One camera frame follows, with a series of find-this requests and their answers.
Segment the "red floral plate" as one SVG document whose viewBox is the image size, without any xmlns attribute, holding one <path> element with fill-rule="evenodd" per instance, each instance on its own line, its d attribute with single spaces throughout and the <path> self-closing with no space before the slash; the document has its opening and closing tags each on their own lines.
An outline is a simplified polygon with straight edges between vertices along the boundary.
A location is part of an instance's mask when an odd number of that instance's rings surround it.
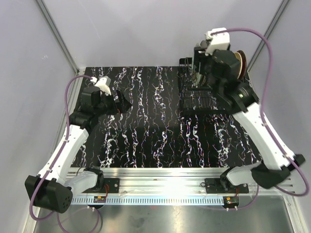
<svg viewBox="0 0 311 233">
<path fill-rule="evenodd" d="M 247 59 L 246 59 L 246 55 L 242 50 L 238 50 L 237 53 L 240 55 L 241 57 L 241 72 L 239 75 L 239 79 L 241 79 L 245 73 L 246 73 L 246 68 L 247 68 Z"/>
</svg>

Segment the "mint green flower plate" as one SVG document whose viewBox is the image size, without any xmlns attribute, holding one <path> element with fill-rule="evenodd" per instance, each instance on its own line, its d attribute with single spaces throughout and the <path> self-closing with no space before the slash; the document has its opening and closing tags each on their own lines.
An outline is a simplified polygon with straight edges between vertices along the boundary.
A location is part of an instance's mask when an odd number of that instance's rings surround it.
<svg viewBox="0 0 311 233">
<path fill-rule="evenodd" d="M 195 73 L 193 75 L 193 78 L 194 78 L 193 83 L 195 86 L 205 86 L 206 85 L 206 81 L 207 81 L 206 76 L 204 76 L 200 73 Z"/>
</svg>

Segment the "stack of plates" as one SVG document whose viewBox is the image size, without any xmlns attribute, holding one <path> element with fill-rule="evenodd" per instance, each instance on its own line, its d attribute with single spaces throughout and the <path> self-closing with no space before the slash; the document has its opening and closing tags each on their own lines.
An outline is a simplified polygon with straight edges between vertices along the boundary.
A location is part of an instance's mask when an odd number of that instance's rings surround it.
<svg viewBox="0 0 311 233">
<path fill-rule="evenodd" d="M 194 50 L 205 51 L 209 46 L 209 41 L 202 40 L 200 43 L 197 43 L 194 47 Z"/>
</svg>

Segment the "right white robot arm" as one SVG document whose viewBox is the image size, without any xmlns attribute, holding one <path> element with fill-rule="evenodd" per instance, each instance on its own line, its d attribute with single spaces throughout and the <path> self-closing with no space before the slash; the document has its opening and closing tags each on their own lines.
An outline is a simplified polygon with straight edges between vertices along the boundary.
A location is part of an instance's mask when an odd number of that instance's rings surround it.
<svg viewBox="0 0 311 233">
<path fill-rule="evenodd" d="M 265 189 L 277 187 L 305 162 L 303 155 L 293 153 L 283 143 L 261 112 L 259 98 L 252 87 L 240 79 L 244 62 L 229 47 L 208 53 L 197 46 L 192 59 L 195 89 L 206 89 L 199 86 L 199 77 L 212 78 L 210 89 L 223 102 L 225 113 L 240 123 L 262 156 L 260 162 L 232 167 L 221 174 L 220 187 L 226 193 L 244 183 L 256 183 Z"/>
</svg>

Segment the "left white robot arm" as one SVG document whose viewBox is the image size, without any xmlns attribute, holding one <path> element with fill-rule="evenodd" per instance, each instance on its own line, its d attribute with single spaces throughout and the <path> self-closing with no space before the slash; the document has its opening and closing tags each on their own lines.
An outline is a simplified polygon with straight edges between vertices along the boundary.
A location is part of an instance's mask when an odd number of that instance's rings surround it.
<svg viewBox="0 0 311 233">
<path fill-rule="evenodd" d="M 47 164 L 36 176 L 28 176 L 25 188 L 34 206 L 64 213 L 72 199 L 86 190 L 99 193 L 104 189 L 104 174 L 98 167 L 87 167 L 81 174 L 67 179 L 69 168 L 80 147 L 86 142 L 103 115 L 125 114 L 131 107 L 121 90 L 117 99 L 106 87 L 86 87 L 81 93 L 80 108 L 69 115 L 64 138 Z"/>
</svg>

